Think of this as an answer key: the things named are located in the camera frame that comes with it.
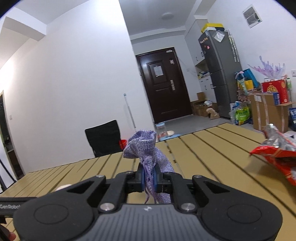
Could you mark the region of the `black folding chair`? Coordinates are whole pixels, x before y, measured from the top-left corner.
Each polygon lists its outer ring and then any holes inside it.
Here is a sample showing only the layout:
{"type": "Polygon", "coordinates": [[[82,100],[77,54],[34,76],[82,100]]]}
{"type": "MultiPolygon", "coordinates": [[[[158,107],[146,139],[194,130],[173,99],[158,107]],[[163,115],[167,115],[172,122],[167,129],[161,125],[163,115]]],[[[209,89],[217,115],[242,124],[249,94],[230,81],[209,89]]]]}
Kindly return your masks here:
{"type": "Polygon", "coordinates": [[[120,130],[116,120],[87,128],[85,134],[96,158],[122,151],[120,130]]]}

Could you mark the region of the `clear jar blue lid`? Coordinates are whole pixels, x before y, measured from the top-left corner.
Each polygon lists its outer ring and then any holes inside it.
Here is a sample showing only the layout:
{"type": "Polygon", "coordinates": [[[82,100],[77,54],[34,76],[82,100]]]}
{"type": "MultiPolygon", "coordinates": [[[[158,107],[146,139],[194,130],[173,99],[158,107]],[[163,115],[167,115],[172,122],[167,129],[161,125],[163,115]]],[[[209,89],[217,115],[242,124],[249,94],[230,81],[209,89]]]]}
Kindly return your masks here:
{"type": "Polygon", "coordinates": [[[162,141],[163,139],[165,139],[168,136],[167,130],[166,130],[166,125],[164,122],[157,123],[156,130],[157,130],[157,137],[160,141],[162,141]]]}

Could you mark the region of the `dark brown entrance door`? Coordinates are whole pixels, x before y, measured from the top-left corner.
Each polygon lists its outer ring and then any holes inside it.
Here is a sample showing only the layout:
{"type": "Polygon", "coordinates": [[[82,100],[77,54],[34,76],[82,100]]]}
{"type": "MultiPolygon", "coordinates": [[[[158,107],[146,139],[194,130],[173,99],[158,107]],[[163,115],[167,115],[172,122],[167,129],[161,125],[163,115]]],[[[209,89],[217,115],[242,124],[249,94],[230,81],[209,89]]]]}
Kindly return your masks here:
{"type": "Polygon", "coordinates": [[[193,114],[175,48],[138,54],[136,59],[154,123],[193,114]]]}

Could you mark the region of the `green packaged bag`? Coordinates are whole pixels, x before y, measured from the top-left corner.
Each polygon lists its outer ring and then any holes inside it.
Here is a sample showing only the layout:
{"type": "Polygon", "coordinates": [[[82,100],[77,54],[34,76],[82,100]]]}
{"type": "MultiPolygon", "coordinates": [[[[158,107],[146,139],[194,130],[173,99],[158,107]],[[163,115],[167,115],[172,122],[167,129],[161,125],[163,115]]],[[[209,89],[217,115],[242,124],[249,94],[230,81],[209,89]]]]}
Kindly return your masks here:
{"type": "Polygon", "coordinates": [[[235,111],[235,124],[241,126],[247,123],[250,119],[250,110],[248,106],[238,108],[235,111]]]}

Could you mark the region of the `red snack bag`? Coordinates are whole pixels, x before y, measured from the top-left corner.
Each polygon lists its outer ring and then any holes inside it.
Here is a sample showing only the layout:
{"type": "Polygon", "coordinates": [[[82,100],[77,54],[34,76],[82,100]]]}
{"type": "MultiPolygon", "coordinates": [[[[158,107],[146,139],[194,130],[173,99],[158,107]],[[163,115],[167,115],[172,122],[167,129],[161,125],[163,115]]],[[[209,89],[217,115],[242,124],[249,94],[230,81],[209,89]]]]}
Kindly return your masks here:
{"type": "Polygon", "coordinates": [[[263,128],[266,138],[251,155],[263,156],[264,159],[278,169],[291,185],[295,185],[295,134],[281,133],[270,123],[263,128]]]}

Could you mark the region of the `large cardboard box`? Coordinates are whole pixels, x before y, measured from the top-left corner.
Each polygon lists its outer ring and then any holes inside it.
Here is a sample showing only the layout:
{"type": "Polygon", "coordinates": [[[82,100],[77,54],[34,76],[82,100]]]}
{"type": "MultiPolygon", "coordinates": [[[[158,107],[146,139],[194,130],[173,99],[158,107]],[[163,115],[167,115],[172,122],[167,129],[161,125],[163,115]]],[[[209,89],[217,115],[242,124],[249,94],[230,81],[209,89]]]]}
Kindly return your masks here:
{"type": "Polygon", "coordinates": [[[289,108],[295,102],[275,105],[272,93],[255,93],[248,97],[251,102],[254,129],[262,131],[266,125],[272,123],[280,132],[288,131],[289,108]]]}

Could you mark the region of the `blue gift bag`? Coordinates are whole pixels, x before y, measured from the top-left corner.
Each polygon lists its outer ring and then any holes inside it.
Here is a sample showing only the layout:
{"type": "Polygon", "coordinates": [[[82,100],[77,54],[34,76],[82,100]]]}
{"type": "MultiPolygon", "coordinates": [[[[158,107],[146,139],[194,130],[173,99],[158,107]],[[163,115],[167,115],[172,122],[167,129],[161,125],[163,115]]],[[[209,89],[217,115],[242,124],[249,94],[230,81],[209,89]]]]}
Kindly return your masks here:
{"type": "Polygon", "coordinates": [[[253,75],[252,71],[249,68],[243,70],[243,75],[245,77],[245,80],[252,80],[253,86],[255,88],[259,87],[259,82],[256,80],[255,76],[253,75]]]}

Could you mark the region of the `grey refrigerator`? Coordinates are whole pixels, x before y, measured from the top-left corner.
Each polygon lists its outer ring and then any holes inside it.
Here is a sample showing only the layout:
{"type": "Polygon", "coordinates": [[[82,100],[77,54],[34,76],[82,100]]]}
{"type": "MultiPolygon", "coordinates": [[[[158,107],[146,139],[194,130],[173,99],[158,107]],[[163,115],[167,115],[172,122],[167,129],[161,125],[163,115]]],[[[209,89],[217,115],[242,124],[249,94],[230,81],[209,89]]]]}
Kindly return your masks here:
{"type": "Polygon", "coordinates": [[[199,38],[210,73],[219,115],[229,118],[230,104],[237,101],[235,75],[242,70],[225,31],[206,30],[199,38]]]}

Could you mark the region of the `red gift box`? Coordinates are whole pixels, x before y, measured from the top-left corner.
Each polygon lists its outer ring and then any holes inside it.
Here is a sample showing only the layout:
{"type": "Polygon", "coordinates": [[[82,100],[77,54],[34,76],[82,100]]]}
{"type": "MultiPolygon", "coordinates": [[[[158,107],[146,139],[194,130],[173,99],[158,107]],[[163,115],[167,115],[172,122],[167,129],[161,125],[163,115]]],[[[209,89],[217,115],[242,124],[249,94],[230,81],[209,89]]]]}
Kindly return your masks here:
{"type": "Polygon", "coordinates": [[[288,103],[287,85],[285,80],[271,80],[262,83],[263,92],[277,92],[280,98],[280,104],[288,103]]]}

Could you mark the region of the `purple flower decoration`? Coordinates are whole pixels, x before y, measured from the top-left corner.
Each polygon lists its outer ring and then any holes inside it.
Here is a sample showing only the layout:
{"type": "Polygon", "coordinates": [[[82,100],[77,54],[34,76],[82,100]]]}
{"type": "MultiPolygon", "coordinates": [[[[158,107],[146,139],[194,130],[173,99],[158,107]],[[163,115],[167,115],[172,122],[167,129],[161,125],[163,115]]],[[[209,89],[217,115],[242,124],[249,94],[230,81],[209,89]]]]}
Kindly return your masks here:
{"type": "Polygon", "coordinates": [[[251,66],[250,67],[257,71],[258,73],[264,75],[265,77],[269,78],[270,80],[277,80],[280,79],[282,76],[285,75],[285,64],[278,63],[274,65],[273,63],[269,63],[269,61],[263,61],[262,56],[259,56],[261,67],[260,66],[251,66]]]}

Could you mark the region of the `yellow box on fridge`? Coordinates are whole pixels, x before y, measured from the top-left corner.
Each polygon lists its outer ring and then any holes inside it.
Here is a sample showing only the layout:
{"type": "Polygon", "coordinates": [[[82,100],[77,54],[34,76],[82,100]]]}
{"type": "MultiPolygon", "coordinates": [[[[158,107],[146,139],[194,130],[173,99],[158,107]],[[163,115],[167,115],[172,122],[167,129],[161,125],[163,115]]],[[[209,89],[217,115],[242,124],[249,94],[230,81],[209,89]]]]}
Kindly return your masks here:
{"type": "Polygon", "coordinates": [[[201,32],[205,31],[225,31],[224,25],[221,23],[206,23],[203,28],[201,28],[201,32]]]}

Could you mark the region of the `white electrical panel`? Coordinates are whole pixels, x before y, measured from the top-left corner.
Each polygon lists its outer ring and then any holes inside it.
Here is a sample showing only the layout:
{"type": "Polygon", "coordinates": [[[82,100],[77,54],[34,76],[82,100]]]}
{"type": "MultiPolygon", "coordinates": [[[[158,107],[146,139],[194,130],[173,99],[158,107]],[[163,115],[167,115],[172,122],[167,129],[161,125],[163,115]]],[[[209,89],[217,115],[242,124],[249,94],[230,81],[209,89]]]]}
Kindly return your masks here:
{"type": "Polygon", "coordinates": [[[250,28],[262,22],[262,19],[252,4],[243,11],[243,16],[250,28]]]}

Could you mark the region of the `white wall cabinet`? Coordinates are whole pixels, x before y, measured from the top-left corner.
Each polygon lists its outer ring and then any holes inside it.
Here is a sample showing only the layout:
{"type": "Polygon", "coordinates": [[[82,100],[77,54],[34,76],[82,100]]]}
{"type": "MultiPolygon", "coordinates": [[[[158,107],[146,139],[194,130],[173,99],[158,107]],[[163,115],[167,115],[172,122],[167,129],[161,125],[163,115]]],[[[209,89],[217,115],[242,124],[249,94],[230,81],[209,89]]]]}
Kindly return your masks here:
{"type": "Polygon", "coordinates": [[[199,38],[202,35],[201,29],[206,23],[208,23],[207,19],[194,20],[192,25],[188,28],[188,32],[185,34],[185,41],[187,43],[187,47],[192,57],[194,66],[198,65],[204,60],[199,38]]]}

